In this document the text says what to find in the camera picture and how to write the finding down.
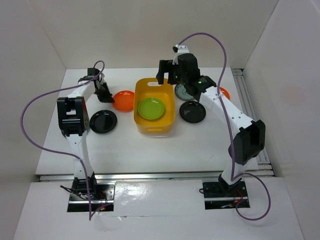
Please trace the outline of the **green plate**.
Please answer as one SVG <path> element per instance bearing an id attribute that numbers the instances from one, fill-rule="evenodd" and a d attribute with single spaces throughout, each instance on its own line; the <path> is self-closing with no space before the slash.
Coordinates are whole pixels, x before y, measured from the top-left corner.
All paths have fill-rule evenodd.
<path id="1" fill-rule="evenodd" d="M 145 119 L 154 121 L 161 118 L 165 113 L 165 104 L 158 98 L 149 97 L 143 99 L 137 106 L 137 112 Z"/>

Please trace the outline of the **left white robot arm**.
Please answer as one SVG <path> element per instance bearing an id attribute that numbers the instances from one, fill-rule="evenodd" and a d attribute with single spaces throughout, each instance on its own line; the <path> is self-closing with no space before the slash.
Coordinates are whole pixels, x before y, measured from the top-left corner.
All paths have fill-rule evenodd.
<path id="1" fill-rule="evenodd" d="M 78 80 L 72 93 L 59 97 L 56 102 L 59 129 L 71 147 L 74 166 L 72 189 L 75 194 L 82 194 L 88 200 L 94 199 L 99 193 L 86 142 L 90 128 L 86 101 L 93 94 L 101 103 L 115 102 L 104 74 L 95 67 L 87 69 L 87 75 Z"/>

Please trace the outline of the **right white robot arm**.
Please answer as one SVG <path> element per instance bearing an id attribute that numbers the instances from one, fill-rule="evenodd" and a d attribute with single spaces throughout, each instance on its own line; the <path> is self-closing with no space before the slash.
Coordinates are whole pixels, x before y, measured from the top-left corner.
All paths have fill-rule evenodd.
<path id="1" fill-rule="evenodd" d="M 251 159 L 265 148 L 265 123 L 244 114 L 221 93 L 216 82 L 202 75 L 192 53 L 180 54 L 173 60 L 160 60 L 156 75 L 160 85 L 164 83 L 165 74 L 168 74 L 169 84 L 182 84 L 189 95 L 211 110 L 227 127 L 231 163 L 218 177 L 218 190 L 223 196 L 230 196 Z"/>

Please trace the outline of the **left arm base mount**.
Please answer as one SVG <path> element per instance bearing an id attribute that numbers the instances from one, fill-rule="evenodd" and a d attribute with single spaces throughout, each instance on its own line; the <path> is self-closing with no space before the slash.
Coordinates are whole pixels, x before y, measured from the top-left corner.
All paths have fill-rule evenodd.
<path id="1" fill-rule="evenodd" d="M 88 191 L 86 180 L 75 178 L 71 187 L 60 185 L 60 188 L 69 194 L 68 213 L 89 212 L 89 200 L 92 213 L 114 211 L 115 183 L 97 183 L 89 179 Z"/>

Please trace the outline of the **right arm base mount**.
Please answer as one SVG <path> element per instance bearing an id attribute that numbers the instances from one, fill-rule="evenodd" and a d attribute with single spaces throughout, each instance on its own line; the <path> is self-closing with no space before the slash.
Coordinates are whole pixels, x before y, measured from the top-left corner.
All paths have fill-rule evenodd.
<path id="1" fill-rule="evenodd" d="M 217 181 L 203 182 L 198 191 L 204 197 L 205 210 L 235 209 L 237 204 L 238 208 L 250 208 L 244 181 L 229 192 L 222 192 Z"/>

